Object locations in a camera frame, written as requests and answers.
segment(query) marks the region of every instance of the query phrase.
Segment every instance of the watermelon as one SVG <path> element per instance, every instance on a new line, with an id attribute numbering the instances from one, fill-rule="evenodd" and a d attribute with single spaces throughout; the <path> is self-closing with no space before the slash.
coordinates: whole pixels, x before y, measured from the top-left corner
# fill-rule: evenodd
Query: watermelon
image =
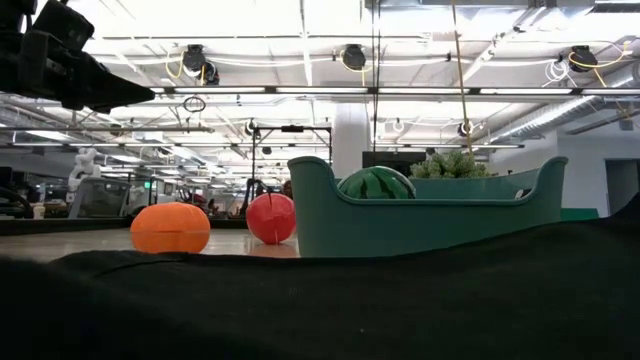
<path id="1" fill-rule="evenodd" d="M 356 199 L 415 199 L 416 188 L 406 176 L 384 166 L 358 170 L 338 183 L 338 190 Z"/>

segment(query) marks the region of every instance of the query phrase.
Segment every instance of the pillar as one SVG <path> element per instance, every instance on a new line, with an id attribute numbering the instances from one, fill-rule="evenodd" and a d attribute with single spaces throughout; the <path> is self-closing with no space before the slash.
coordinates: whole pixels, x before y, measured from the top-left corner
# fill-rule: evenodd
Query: pillar
<path id="1" fill-rule="evenodd" d="M 337 104 L 333 120 L 333 173 L 344 178 L 362 169 L 362 152 L 371 149 L 366 104 Z"/>

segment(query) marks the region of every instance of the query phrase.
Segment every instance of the ceiling light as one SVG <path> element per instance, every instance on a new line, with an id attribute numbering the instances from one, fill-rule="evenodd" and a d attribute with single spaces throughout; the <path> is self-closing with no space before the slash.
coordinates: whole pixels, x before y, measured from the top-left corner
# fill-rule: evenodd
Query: ceiling light
<path id="1" fill-rule="evenodd" d="M 440 148 L 440 149 L 462 149 L 463 145 L 457 144 L 416 144 L 416 143 L 401 143 L 401 144 L 380 144 L 380 147 L 390 147 L 390 148 L 403 148 L 403 147 L 413 147 L 413 148 Z"/>
<path id="2" fill-rule="evenodd" d="M 367 58 L 362 52 L 360 45 L 355 44 L 347 45 L 347 48 L 342 52 L 341 60 L 344 66 L 353 71 L 362 71 L 367 63 Z"/>
<path id="3" fill-rule="evenodd" d="M 129 156 L 129 155 L 109 155 L 110 157 L 119 160 L 119 161 L 123 161 L 123 162 L 130 162 L 130 163 L 139 163 L 139 162 L 143 162 L 144 160 L 139 159 L 137 157 L 133 157 L 133 156 Z"/>
<path id="4" fill-rule="evenodd" d="M 167 174 L 167 175 L 180 175 L 180 171 L 178 170 L 160 170 L 161 173 L 163 174 Z"/>
<path id="5" fill-rule="evenodd" d="M 57 131 L 34 130 L 34 131 L 27 131 L 27 134 L 40 136 L 40 137 L 43 137 L 43 138 L 46 138 L 46 139 L 57 140 L 57 141 L 76 140 L 71 136 L 65 135 L 65 134 L 57 132 Z"/>
<path id="6" fill-rule="evenodd" d="M 278 93 L 293 94 L 366 94 L 369 90 L 364 87 L 278 87 Z"/>
<path id="7" fill-rule="evenodd" d="M 481 89 L 480 94 L 484 95 L 566 95 L 573 89 L 524 89 L 524 88 L 502 88 L 502 89 Z"/>
<path id="8" fill-rule="evenodd" d="M 509 145 L 473 145 L 474 149 L 521 149 L 524 148 L 523 144 L 509 144 Z"/>
<path id="9" fill-rule="evenodd" d="M 90 144 L 90 143 L 71 143 L 70 146 L 75 147 L 118 147 L 119 144 Z"/>
<path id="10" fill-rule="evenodd" d="M 584 89 L 583 95 L 640 95 L 640 89 Z"/>
<path id="11" fill-rule="evenodd" d="M 60 143 L 10 143 L 13 146 L 29 146 L 29 147 L 56 147 L 56 146 L 64 146 L 64 144 Z"/>
<path id="12" fill-rule="evenodd" d="M 402 87 L 391 87 L 391 88 L 381 88 L 378 90 L 380 94 L 422 94 L 422 95 L 431 95 L 431 94 L 451 94 L 457 95 L 460 94 L 460 89 L 456 88 L 402 88 Z M 467 94 L 469 89 L 464 89 L 464 93 Z"/>
<path id="13" fill-rule="evenodd" d="M 263 93 L 264 87 L 220 87 L 220 86 L 199 86 L 199 87 L 177 87 L 175 92 L 180 94 L 240 94 L 240 93 Z"/>

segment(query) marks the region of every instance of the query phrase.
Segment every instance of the teal basket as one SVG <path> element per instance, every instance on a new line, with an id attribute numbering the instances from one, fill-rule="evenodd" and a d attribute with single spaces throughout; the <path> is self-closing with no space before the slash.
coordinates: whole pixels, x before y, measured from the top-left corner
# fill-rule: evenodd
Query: teal basket
<path id="1" fill-rule="evenodd" d="M 558 222 L 565 157 L 521 174 L 416 179 L 418 199 L 360 200 L 338 191 L 327 163 L 289 161 L 303 257 L 375 257 L 442 249 Z M 520 190 L 531 191 L 515 199 Z"/>

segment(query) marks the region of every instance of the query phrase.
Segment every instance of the black cloth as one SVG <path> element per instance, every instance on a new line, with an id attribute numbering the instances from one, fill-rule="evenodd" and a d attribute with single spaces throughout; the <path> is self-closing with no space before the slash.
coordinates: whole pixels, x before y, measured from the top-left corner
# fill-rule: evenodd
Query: black cloth
<path id="1" fill-rule="evenodd" d="M 617 216 L 378 259 L 3 260 L 3 358 L 640 357 L 640 199 Z M 425 227 L 425 241 L 428 241 Z"/>

